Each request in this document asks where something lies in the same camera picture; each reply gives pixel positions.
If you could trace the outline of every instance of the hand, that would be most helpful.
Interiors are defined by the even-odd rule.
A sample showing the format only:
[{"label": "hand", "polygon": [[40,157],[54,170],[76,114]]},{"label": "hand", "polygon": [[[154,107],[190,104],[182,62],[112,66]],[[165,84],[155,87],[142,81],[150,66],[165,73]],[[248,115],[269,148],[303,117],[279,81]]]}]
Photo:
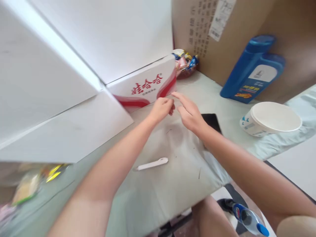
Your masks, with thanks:
[{"label": "hand", "polygon": [[156,100],[148,117],[152,118],[156,123],[159,123],[167,116],[167,114],[172,115],[174,109],[173,99],[160,97]]},{"label": "hand", "polygon": [[181,115],[182,123],[187,129],[196,133],[198,129],[207,125],[193,101],[178,92],[172,92],[171,95],[179,99],[183,105],[178,107],[178,111]]}]

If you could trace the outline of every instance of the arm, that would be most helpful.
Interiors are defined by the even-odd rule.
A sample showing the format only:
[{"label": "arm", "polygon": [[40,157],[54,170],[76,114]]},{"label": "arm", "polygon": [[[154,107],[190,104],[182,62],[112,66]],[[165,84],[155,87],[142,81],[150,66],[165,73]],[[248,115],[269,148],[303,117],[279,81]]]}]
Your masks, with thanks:
[{"label": "arm", "polygon": [[177,92],[172,95],[183,104],[178,108],[183,124],[204,142],[236,184],[257,204],[274,231],[289,216],[316,217],[316,206],[291,182],[208,126],[196,104],[184,95]]},{"label": "arm", "polygon": [[112,200],[154,127],[173,114],[172,99],[158,98],[150,114],[112,147],[84,178],[51,228],[52,236],[105,236]]}]

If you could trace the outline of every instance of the wahaha box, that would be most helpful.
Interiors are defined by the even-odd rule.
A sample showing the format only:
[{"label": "wahaha box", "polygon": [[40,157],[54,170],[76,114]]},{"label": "wahaha box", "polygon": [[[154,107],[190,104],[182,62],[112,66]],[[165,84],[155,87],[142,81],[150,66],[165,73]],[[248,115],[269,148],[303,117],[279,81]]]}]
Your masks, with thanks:
[{"label": "wahaha box", "polygon": [[175,58],[170,54],[106,87],[131,113],[176,90]]}]

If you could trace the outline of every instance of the cardboard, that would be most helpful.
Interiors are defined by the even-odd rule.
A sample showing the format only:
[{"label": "cardboard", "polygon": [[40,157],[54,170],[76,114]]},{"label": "cardboard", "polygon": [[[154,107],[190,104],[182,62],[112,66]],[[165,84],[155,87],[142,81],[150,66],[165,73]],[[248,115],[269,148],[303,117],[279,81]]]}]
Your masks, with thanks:
[{"label": "cardboard", "polygon": [[223,86],[249,40],[271,34],[283,74],[256,99],[284,103],[316,84],[316,2],[236,0],[219,41],[208,35],[218,0],[173,0],[174,47],[198,54],[198,70]]},{"label": "cardboard", "polygon": [[76,163],[133,123],[105,88],[0,147],[0,161]]},{"label": "cardboard", "polygon": [[128,112],[133,112],[176,90],[172,54],[106,85]]}]

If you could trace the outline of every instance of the white tablecloth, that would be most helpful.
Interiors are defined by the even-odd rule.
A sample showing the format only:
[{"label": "white tablecloth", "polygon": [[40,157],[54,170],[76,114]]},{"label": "white tablecloth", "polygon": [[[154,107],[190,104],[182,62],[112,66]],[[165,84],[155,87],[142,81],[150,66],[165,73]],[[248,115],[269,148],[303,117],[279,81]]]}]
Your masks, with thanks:
[{"label": "white tablecloth", "polygon": [[[178,91],[190,97],[201,113],[216,113],[223,135],[259,159],[267,159],[303,142],[316,131],[316,93],[290,101],[303,119],[299,131],[256,138],[239,127],[251,104],[219,96],[221,86],[197,72],[178,81]],[[132,113],[135,123],[69,167],[58,179],[43,185],[37,197],[22,206],[9,236],[44,236],[91,166],[151,110]],[[230,181],[229,175],[182,124],[179,114],[165,118],[153,131],[134,166],[168,157],[166,165],[130,171],[113,201],[107,237],[139,237],[166,223]]]}]

